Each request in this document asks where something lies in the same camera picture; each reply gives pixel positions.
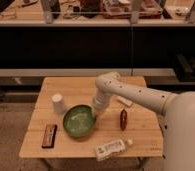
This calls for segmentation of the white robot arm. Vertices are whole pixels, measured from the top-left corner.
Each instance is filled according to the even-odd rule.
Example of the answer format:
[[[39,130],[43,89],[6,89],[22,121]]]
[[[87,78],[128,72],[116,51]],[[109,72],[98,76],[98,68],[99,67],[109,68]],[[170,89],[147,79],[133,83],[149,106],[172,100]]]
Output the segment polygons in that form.
[[[92,106],[103,112],[112,95],[124,97],[163,115],[162,171],[195,171],[195,91],[180,94],[127,84],[117,72],[95,79],[96,94]]]

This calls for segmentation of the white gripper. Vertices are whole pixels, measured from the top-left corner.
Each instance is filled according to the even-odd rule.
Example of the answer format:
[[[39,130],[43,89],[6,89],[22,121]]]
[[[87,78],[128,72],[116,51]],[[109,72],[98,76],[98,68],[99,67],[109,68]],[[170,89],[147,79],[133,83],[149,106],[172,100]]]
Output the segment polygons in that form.
[[[106,96],[96,95],[92,99],[92,111],[96,117],[101,116],[107,107],[109,106],[109,100]]]

